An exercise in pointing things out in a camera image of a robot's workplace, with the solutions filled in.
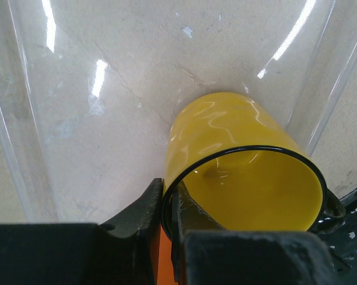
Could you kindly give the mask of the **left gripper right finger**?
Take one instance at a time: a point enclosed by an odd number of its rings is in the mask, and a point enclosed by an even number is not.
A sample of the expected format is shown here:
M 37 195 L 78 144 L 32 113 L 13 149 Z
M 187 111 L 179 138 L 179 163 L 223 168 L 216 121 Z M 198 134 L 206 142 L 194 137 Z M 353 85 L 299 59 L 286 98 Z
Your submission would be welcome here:
M 225 230 L 182 182 L 172 192 L 172 264 L 179 284 L 340 283 L 316 235 Z

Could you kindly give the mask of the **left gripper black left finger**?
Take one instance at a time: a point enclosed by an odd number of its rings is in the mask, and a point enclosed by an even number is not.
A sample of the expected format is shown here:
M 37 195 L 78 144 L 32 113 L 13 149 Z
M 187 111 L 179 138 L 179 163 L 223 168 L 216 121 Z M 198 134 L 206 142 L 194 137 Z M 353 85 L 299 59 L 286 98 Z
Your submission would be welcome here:
M 0 284 L 156 284 L 162 192 L 102 224 L 0 224 Z

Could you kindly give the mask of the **yellow transparent cup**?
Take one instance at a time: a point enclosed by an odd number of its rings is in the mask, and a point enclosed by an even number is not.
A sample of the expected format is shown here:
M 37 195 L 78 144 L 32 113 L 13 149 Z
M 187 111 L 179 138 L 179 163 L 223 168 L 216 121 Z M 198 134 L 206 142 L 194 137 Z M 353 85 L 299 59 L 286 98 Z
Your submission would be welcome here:
M 346 210 L 319 168 L 253 99 L 211 93 L 189 103 L 170 130 L 162 228 L 171 237 L 172 197 L 189 197 L 222 228 L 332 232 Z

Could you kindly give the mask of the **orange transparent cup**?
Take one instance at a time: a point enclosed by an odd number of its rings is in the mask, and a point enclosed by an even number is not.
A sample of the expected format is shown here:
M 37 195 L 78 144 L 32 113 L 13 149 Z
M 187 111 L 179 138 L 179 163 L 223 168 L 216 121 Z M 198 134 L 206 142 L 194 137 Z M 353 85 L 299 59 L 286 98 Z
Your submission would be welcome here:
M 172 243 L 161 229 L 157 285 L 177 285 L 174 280 L 171 250 Z

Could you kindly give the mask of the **clear plastic tray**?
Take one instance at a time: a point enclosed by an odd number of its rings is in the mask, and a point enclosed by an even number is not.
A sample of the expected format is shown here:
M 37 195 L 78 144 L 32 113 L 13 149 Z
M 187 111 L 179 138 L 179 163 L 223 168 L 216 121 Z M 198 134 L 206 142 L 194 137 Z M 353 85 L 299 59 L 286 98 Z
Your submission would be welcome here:
M 0 223 L 114 216 L 219 91 L 357 187 L 357 1 L 0 1 Z

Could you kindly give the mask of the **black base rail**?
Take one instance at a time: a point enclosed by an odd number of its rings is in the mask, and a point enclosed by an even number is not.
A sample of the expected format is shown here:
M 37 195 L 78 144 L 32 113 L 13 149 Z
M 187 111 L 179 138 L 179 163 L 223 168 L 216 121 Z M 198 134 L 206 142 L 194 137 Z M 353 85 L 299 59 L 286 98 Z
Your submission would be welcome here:
M 329 247 L 340 284 L 357 284 L 357 188 L 342 198 L 342 204 L 346 209 L 343 223 L 318 237 Z

